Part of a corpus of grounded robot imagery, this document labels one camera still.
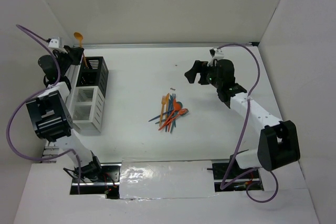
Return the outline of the orange plastic spoon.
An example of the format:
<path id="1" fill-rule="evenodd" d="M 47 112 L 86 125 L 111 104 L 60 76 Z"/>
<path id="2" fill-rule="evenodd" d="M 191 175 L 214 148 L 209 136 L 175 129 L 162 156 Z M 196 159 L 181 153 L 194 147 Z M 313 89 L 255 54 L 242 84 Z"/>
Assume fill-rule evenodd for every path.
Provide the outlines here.
<path id="1" fill-rule="evenodd" d="M 173 111 L 170 114 L 170 116 L 166 119 L 166 121 L 164 122 L 164 124 L 159 128 L 159 131 L 162 130 L 166 125 L 168 125 L 168 123 L 172 119 L 172 116 L 174 115 L 174 113 L 177 112 L 177 111 L 179 111 L 179 110 L 181 110 L 181 109 L 182 109 L 181 103 L 174 101 Z"/>

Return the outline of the teal plastic spoon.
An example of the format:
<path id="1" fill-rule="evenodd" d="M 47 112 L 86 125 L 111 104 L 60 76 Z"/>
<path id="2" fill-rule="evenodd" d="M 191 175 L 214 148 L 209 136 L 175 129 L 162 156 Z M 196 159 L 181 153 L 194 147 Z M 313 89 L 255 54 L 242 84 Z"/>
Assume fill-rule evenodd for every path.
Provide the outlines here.
<path id="1" fill-rule="evenodd" d="M 177 113 L 178 112 L 178 110 L 173 110 L 172 111 L 172 113 L 170 114 L 170 115 L 168 115 L 168 113 L 167 113 L 167 115 L 168 115 L 168 117 L 167 118 L 172 118 L 172 116 L 175 114 L 175 113 Z M 159 115 L 157 115 L 157 116 L 155 116 L 155 117 L 153 117 L 152 119 L 149 119 L 149 122 L 151 122 L 151 121 L 153 121 L 153 120 L 155 120 L 155 119 L 159 119 L 160 118 L 160 114 Z"/>

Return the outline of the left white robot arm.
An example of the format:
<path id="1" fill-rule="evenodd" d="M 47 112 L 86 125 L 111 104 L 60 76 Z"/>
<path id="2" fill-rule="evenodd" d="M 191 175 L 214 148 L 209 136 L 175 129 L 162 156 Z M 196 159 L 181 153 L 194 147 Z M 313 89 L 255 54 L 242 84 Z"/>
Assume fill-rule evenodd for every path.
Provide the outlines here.
<path id="1" fill-rule="evenodd" d="M 65 76 L 71 65 L 81 63 L 84 49 L 64 46 L 65 52 L 53 50 L 53 56 L 44 55 L 38 64 L 45 75 L 46 90 L 26 104 L 35 134 L 40 139 L 55 143 L 74 162 L 74 174 L 80 180 L 98 182 L 103 167 L 94 153 L 87 149 L 75 134 L 74 123 L 65 100 L 71 93 L 71 84 Z"/>

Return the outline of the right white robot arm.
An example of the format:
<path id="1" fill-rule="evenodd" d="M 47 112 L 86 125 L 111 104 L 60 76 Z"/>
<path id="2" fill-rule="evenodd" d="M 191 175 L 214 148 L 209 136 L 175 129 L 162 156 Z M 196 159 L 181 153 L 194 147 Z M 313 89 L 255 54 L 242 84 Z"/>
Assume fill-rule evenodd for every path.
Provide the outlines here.
<path id="1" fill-rule="evenodd" d="M 250 123 L 259 135 L 257 148 L 236 150 L 230 156 L 229 172 L 233 177 L 240 178 L 252 168 L 272 172 L 300 159 L 295 124 L 291 120 L 282 121 L 253 100 L 236 82 L 235 68 L 230 60 L 215 60 L 213 63 L 197 60 L 184 75 L 189 83 L 194 83 L 197 74 L 200 75 L 199 84 L 214 86 L 219 99 L 245 117 L 243 127 Z"/>

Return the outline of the blue plastic spoon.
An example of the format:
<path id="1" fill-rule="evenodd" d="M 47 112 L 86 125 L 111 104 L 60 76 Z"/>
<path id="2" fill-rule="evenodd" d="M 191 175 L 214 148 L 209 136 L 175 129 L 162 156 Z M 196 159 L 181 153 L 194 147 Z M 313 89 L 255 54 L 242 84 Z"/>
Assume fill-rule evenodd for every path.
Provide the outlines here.
<path id="1" fill-rule="evenodd" d="M 179 111 L 183 108 L 183 105 L 182 105 L 182 103 L 180 102 L 180 101 L 177 101 L 177 103 L 176 103 L 178 106 L 179 106 L 179 109 L 177 110 L 177 111 L 175 111 L 174 112 L 174 115 L 173 115 L 173 117 L 172 117 L 172 121 L 170 122 L 170 124 L 169 124 L 169 126 L 168 126 L 168 131 L 170 132 L 170 133 L 172 133 L 172 131 L 173 131 L 173 128 L 176 126 L 176 122 L 175 122 L 175 116 L 177 116 L 178 115 L 178 113 L 179 113 Z"/>

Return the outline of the orange plastic fork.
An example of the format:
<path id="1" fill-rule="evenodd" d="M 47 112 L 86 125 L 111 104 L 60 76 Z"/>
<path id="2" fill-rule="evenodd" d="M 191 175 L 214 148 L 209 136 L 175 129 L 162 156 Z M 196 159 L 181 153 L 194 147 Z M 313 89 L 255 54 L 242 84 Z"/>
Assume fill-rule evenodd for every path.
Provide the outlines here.
<path id="1" fill-rule="evenodd" d="M 170 120 L 168 121 L 168 128 L 167 130 L 170 131 L 172 125 L 173 125 L 173 121 L 175 121 L 179 116 L 183 116 L 185 114 L 188 113 L 188 109 L 181 109 L 177 112 L 176 115 L 174 115 L 172 118 L 170 118 Z"/>

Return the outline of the yellow plastic spoon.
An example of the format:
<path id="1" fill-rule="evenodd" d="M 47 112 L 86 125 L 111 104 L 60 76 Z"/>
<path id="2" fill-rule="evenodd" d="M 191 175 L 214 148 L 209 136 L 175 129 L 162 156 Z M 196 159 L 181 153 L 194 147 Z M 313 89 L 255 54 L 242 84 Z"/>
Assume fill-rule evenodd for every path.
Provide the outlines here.
<path id="1" fill-rule="evenodd" d="M 73 36 L 78 40 L 79 47 L 82 48 L 83 35 L 81 33 L 79 33 L 79 32 L 74 32 Z M 86 61 L 84 53 L 82 53 L 82 59 L 83 59 L 83 62 L 85 64 L 86 68 L 88 68 L 88 64 L 87 64 L 87 61 Z"/>

